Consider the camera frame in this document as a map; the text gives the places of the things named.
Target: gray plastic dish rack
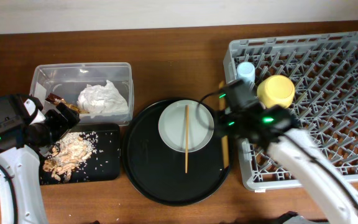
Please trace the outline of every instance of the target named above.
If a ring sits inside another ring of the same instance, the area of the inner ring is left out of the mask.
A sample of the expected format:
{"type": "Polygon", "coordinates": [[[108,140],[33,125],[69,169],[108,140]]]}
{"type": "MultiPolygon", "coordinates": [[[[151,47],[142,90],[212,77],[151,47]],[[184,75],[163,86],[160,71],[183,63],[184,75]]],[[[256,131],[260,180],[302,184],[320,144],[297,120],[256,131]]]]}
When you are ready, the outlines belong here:
{"type": "MultiPolygon", "coordinates": [[[[234,40],[223,61],[227,83],[243,61],[254,64],[256,85],[276,74],[292,80],[289,109],[345,179],[358,182],[358,32],[234,40]]],[[[238,146],[247,189],[301,187],[259,146],[238,146]]]]}

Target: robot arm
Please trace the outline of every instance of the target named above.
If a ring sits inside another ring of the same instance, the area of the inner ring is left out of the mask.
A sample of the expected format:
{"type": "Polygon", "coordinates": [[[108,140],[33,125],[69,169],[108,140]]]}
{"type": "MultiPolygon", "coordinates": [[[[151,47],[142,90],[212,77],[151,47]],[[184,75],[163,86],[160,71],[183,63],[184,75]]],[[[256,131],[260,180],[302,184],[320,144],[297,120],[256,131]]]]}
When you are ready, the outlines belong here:
{"type": "Polygon", "coordinates": [[[330,223],[358,223],[358,191],[319,151],[289,111],[263,109],[252,85],[231,82],[219,92],[230,112],[220,111],[218,133],[246,138],[267,149],[272,159],[290,171],[319,205],[330,223]]]}
{"type": "Polygon", "coordinates": [[[39,185],[39,154],[79,122],[78,113],[59,104],[41,113],[31,96],[0,98],[0,206],[2,223],[48,223],[39,185]]]}

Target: white wall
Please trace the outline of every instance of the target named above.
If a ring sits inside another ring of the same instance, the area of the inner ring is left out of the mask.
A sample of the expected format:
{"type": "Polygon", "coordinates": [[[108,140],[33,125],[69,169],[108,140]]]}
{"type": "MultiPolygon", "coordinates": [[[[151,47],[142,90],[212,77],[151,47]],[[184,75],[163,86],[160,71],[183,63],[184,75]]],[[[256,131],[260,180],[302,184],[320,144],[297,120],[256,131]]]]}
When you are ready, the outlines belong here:
{"type": "Polygon", "coordinates": [[[0,0],[0,34],[358,20],[358,0],[0,0]]]}

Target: white plate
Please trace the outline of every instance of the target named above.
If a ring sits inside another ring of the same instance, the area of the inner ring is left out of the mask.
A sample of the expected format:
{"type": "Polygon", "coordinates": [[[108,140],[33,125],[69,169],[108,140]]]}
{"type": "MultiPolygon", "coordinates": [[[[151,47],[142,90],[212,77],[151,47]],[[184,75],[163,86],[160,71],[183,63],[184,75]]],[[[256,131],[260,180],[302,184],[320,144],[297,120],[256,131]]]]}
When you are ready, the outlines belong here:
{"type": "Polygon", "coordinates": [[[180,100],[167,106],[158,121],[158,131],[164,143],[178,152],[186,148],[186,105],[189,105],[189,152],[203,148],[214,133],[214,121],[205,106],[200,105],[200,119],[196,118],[197,102],[180,100]]]}

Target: black tray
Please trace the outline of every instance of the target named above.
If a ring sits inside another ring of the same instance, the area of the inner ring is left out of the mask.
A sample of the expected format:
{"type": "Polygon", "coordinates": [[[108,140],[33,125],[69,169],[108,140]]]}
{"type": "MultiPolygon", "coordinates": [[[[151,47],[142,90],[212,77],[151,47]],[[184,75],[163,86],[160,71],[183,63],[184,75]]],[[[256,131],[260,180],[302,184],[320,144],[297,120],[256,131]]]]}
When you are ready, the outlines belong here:
{"type": "Polygon", "coordinates": [[[222,185],[230,169],[223,169],[221,138],[214,134],[204,148],[189,153],[185,174],[185,154],[169,148],[158,132],[162,111],[178,100],[187,99],[163,100],[143,110],[132,120],[122,146],[122,163],[134,187],[153,201],[173,206],[209,197],[222,185]]]}
{"type": "MultiPolygon", "coordinates": [[[[86,160],[86,167],[84,167],[84,164],[80,165],[80,169],[83,168],[83,170],[76,168],[71,173],[71,179],[68,183],[114,180],[119,175],[119,156],[121,153],[119,150],[119,126],[113,123],[78,124],[70,132],[90,133],[92,131],[98,135],[98,142],[95,145],[97,153],[92,153],[92,156],[86,160]]],[[[40,156],[40,185],[62,184],[64,178],[61,181],[57,181],[55,178],[52,178],[51,172],[45,172],[42,169],[44,162],[45,158],[40,156]]]]}

